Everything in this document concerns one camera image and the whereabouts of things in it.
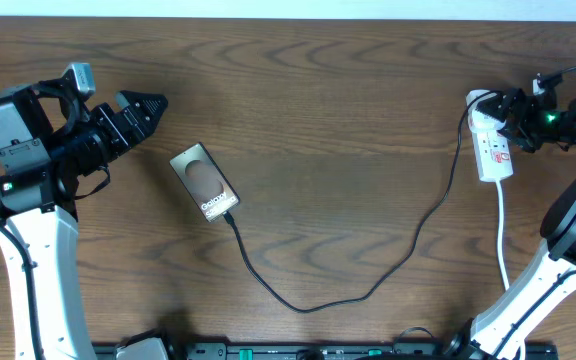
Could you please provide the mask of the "Galaxy S25 Ultra smartphone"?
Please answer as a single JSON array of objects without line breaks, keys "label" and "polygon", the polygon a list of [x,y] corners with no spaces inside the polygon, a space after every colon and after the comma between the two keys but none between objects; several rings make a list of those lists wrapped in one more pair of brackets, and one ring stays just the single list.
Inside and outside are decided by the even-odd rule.
[{"label": "Galaxy S25 Ultra smartphone", "polygon": [[240,197],[201,142],[169,163],[208,222],[240,204]]}]

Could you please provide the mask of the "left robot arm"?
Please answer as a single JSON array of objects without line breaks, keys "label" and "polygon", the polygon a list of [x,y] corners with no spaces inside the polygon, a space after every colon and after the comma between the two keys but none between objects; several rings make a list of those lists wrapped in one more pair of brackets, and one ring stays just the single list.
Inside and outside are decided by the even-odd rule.
[{"label": "left robot arm", "polygon": [[79,179],[154,132],[165,96],[122,90],[120,109],[86,106],[67,77],[0,93],[0,249],[17,359],[95,359],[77,270]]}]

